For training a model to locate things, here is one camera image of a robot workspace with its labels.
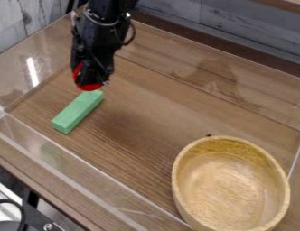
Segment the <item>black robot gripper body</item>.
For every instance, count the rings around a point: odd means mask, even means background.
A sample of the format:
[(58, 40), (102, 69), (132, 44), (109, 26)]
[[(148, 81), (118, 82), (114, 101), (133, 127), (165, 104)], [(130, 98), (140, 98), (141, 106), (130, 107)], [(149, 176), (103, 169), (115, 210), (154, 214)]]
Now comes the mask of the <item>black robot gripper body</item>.
[(114, 69), (114, 55), (132, 43), (136, 36), (133, 32), (130, 39), (126, 39), (130, 29), (134, 30), (134, 26), (129, 13), (121, 14), (111, 23), (105, 22), (93, 12), (75, 15), (71, 30), (71, 68), (75, 69), (87, 60), (97, 69)]

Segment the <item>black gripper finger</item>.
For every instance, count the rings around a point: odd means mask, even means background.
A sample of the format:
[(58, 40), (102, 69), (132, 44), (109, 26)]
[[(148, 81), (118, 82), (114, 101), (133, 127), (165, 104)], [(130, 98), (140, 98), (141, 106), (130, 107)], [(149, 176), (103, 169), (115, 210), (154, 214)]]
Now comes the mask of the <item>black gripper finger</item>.
[(93, 74), (90, 72), (89, 52), (79, 39), (73, 40), (70, 53), (70, 67), (73, 79), (78, 86), (91, 86), (94, 84)]
[(89, 85), (103, 85), (114, 73), (114, 57), (87, 57), (86, 83)]

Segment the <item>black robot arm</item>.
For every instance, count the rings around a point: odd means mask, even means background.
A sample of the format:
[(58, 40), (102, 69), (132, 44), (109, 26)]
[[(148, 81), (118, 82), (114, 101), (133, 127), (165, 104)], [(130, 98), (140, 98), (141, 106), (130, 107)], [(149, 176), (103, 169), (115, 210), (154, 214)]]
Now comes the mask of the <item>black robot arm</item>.
[(89, 0), (71, 18), (73, 79), (83, 91), (98, 90), (114, 73), (114, 55), (136, 37), (130, 12), (140, 0)]

